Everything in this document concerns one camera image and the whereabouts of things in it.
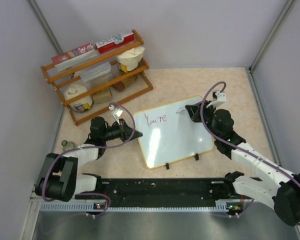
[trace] whiteboard stand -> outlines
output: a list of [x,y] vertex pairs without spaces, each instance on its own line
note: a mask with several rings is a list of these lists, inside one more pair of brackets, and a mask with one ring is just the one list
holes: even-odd
[[194,156],[199,159],[213,149],[211,135],[200,123],[191,121],[187,111],[176,113],[202,101],[193,96],[134,114],[136,129],[143,134],[138,138],[145,165],[149,169]]

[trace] tabletop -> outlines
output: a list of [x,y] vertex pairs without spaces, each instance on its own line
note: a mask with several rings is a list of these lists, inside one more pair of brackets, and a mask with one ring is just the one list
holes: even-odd
[[[221,108],[230,111],[234,119],[234,130],[259,153],[273,161],[244,67],[157,68],[148,69],[145,73],[154,89],[123,104],[132,114],[195,95],[204,96],[213,84],[225,81],[227,101]],[[133,85],[125,91],[133,91]],[[100,116],[111,124],[114,122],[109,111]],[[121,117],[132,127],[132,120],[128,114],[123,113]],[[75,126],[70,114],[65,111],[55,152],[62,152],[62,140],[81,145],[89,133],[90,121]],[[119,143],[121,141],[116,139],[107,142],[107,145]],[[201,154],[198,161],[190,157],[170,164],[169,170],[165,166],[148,169],[139,141],[135,139],[121,147],[107,149],[100,159],[80,167],[78,174],[91,173],[102,178],[212,178],[224,177],[225,174],[234,171],[254,176],[249,169],[231,161],[215,147]]]

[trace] white wall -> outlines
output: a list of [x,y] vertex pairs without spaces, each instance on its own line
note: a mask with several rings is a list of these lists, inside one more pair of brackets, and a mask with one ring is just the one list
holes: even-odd
[[136,29],[152,68],[251,66],[287,0],[37,0],[64,51]]
[[255,71],[282,161],[300,172],[300,0]]
[[26,0],[0,0],[0,240],[17,239],[61,105],[40,65],[55,52]]

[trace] red handwriting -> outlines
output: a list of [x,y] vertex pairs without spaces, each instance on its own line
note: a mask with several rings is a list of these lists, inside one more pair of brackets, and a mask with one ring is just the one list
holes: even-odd
[[148,124],[148,126],[150,126],[151,124],[157,124],[158,122],[165,122],[166,120],[166,115],[162,115],[162,116],[158,116],[156,119],[154,120],[149,120],[149,115],[147,116],[146,114],[144,114],[145,118],[146,118],[146,123]]

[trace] small bottle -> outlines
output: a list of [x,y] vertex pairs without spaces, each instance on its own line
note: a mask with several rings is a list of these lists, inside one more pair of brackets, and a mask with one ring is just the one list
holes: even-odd
[[75,144],[73,141],[67,141],[67,140],[63,140],[61,142],[61,145],[63,146],[62,147],[63,151],[68,151],[68,150],[75,149],[76,147],[78,147],[77,144]]

